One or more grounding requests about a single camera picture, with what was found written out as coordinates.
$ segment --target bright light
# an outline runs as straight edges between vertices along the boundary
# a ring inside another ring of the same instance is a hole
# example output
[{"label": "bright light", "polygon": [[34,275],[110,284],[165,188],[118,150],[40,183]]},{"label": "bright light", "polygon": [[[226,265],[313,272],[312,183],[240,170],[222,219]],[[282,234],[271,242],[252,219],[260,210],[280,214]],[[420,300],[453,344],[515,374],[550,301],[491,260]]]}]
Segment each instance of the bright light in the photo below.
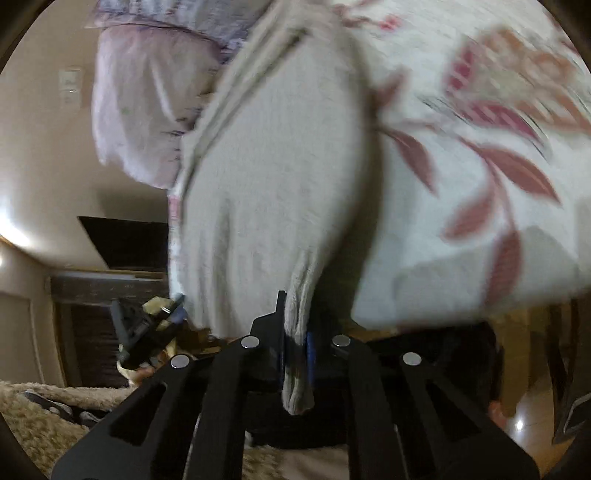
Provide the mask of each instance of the bright light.
[{"label": "bright light", "polygon": [[17,247],[28,247],[31,241],[17,229],[7,218],[0,216],[0,235]]}]

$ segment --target beige fluffy rug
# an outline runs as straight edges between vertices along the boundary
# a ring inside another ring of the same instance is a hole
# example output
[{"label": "beige fluffy rug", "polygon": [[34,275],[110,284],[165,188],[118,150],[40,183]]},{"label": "beige fluffy rug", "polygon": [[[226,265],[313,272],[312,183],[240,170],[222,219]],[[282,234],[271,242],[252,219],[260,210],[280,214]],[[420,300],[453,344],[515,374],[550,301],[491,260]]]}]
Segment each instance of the beige fluffy rug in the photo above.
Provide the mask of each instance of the beige fluffy rug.
[{"label": "beige fluffy rug", "polygon": [[[81,439],[88,429],[62,420],[28,401],[21,392],[31,389],[46,398],[80,408],[107,410],[116,407],[130,388],[58,388],[40,384],[0,382],[0,413],[27,455],[49,476],[57,460]],[[245,449],[243,480],[274,480],[282,476],[279,452],[270,447]]]}]

